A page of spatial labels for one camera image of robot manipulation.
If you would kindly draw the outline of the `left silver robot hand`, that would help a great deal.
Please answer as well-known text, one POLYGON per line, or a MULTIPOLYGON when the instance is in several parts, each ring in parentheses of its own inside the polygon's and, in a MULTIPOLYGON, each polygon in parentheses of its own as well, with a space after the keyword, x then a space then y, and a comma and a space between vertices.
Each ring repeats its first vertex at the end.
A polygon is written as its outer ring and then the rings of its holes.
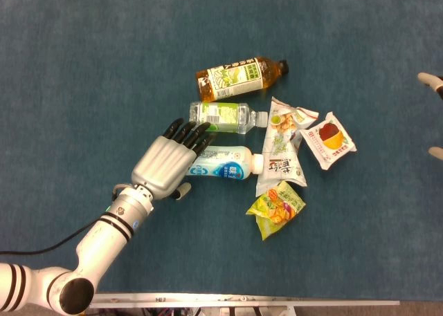
POLYGON ((132 183, 146 188, 154 200, 169 197, 195 160, 214 140, 209 122, 174 120, 148 147, 132 171, 132 183))

